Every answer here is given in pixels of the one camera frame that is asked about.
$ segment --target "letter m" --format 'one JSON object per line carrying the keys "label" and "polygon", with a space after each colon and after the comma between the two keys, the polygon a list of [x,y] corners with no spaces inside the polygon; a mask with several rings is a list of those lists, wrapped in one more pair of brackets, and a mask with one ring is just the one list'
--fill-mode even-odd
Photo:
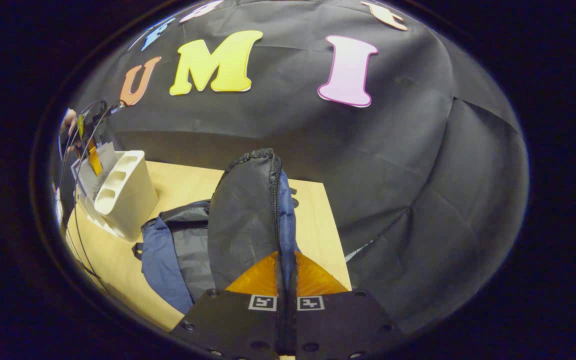
{"label": "letter m", "polygon": [[245,30],[228,36],[211,54],[203,39],[183,44],[177,52],[180,54],[176,68],[174,84],[170,95],[188,94],[192,85],[188,82],[188,73],[192,75],[194,86],[203,91],[217,68],[217,76],[210,88],[218,92],[243,92],[250,89],[252,82],[247,78],[250,50],[262,32]]}

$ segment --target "pink letter i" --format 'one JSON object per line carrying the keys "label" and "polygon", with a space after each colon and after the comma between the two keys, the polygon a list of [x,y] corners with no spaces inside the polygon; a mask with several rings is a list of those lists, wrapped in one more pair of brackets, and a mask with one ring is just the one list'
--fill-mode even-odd
{"label": "pink letter i", "polygon": [[367,107],[372,101],[366,93],[368,58],[379,50],[370,43],[346,36],[329,35],[326,41],[334,47],[332,68],[328,82],[321,85],[317,93],[325,100]]}

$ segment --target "hand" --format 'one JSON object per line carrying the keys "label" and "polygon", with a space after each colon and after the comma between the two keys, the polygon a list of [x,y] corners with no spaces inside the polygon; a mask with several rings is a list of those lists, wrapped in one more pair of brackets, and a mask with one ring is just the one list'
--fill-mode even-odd
{"label": "hand", "polygon": [[[68,109],[68,111],[66,111],[66,114],[63,116],[63,119],[61,121],[61,128],[59,129],[59,131],[64,132],[64,130],[68,128],[68,137],[70,137],[71,134],[73,134],[73,131],[75,130],[76,127],[77,127],[77,112],[75,112],[73,109]],[[82,142],[80,140],[76,140],[75,144],[77,145],[78,148],[82,147]],[[66,153],[73,150],[75,150],[75,145],[67,148]]]}

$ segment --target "wooden table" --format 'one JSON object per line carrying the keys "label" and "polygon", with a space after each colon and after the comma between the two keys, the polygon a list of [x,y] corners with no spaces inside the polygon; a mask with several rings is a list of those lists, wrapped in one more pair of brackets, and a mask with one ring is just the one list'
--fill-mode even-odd
{"label": "wooden table", "polygon": [[[210,199],[224,173],[222,170],[153,161],[146,161],[146,166],[159,198],[150,218],[194,201]],[[299,201],[295,208],[299,249],[350,289],[344,252],[323,184],[302,180],[289,180],[289,184],[297,189],[293,197]],[[142,263],[131,250],[134,242],[112,235],[94,224],[79,205],[77,221],[87,256],[80,244],[74,214],[68,220],[66,233],[66,243],[77,260],[86,268],[94,269],[103,286],[122,303],[162,330],[171,331],[184,315],[148,285],[142,274]],[[141,235],[136,241],[143,241]],[[90,278],[102,288],[98,279],[91,275]]]}

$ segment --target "yellow letter m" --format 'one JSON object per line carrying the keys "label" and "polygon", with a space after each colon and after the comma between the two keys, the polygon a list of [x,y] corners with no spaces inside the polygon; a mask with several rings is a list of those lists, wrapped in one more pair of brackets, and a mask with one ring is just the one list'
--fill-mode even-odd
{"label": "yellow letter m", "polygon": [[257,30],[234,32],[224,39],[212,54],[203,39],[183,44],[177,50],[180,54],[179,66],[176,68],[170,95],[190,92],[192,85],[188,82],[189,71],[194,86],[198,91],[203,91],[217,68],[217,77],[210,83],[213,91],[248,91],[252,84],[246,76],[250,50],[262,35],[262,32]]}

